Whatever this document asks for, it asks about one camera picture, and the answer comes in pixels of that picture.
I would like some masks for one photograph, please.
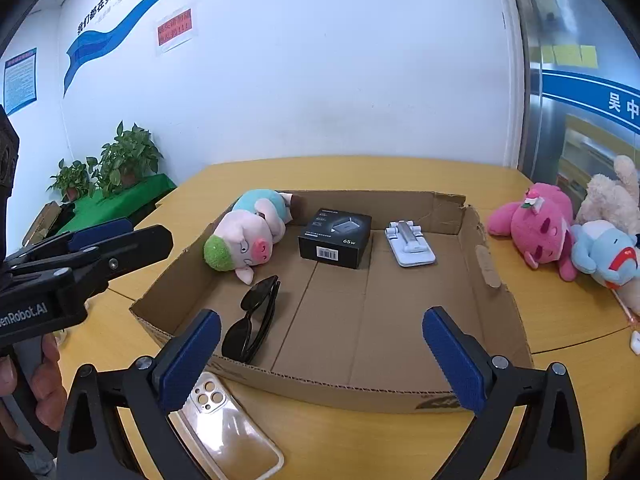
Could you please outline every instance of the silver bolt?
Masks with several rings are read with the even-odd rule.
[[[501,355],[495,356],[491,359],[492,364],[496,368],[500,368],[500,370],[504,370],[507,366],[509,366],[509,360],[506,357],[502,357]]]
[[[562,363],[553,363],[551,369],[556,375],[564,375],[566,373],[566,368]]]
[[[139,357],[136,360],[136,368],[138,370],[146,370],[153,364],[153,362],[153,358],[149,357],[148,355]]]
[[[94,367],[92,367],[91,365],[82,365],[78,373],[80,374],[80,377],[88,377],[93,371]]]

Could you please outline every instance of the phone case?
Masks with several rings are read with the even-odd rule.
[[[263,480],[284,456],[212,373],[203,372],[184,407],[170,415],[202,468],[220,480]]]

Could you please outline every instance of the barcode label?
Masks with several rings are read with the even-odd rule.
[[[338,251],[334,251],[333,249],[316,246],[316,254],[318,255],[318,258],[326,258],[327,260],[333,260],[334,262],[338,261]]]

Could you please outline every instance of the yellow table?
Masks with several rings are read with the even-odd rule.
[[[529,181],[516,171],[437,160],[318,157],[211,166],[162,200],[140,226],[164,224],[174,233],[175,258],[207,223],[244,190],[407,189],[466,194],[481,216],[517,200]],[[553,266],[530,270],[509,240],[491,240],[500,275],[516,297],[539,368],[566,364],[574,382],[587,441],[590,479],[608,467],[612,446],[640,422],[640,361],[628,348],[630,330],[610,294],[590,278],[564,283]],[[167,262],[115,280],[91,300],[89,319],[62,350],[65,385],[79,365],[98,370],[127,367],[158,347],[130,316],[131,300],[144,293]],[[283,450],[279,479],[430,478],[462,436],[471,415],[390,415],[347,412],[305,404],[226,381],[254,421]],[[516,410],[485,478],[494,478],[522,417]],[[130,416],[127,433],[150,479],[159,479]]]

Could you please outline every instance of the human hand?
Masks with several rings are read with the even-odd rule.
[[[47,334],[42,338],[42,352],[44,354],[43,362],[36,368],[31,378],[31,389],[38,401],[36,416],[45,426],[59,431],[65,413],[66,390],[62,385],[62,375],[58,366],[60,352],[53,334]],[[10,395],[15,390],[16,384],[17,375],[14,364],[9,357],[1,358],[0,396]],[[11,415],[1,403],[0,424],[10,439],[27,444]]]

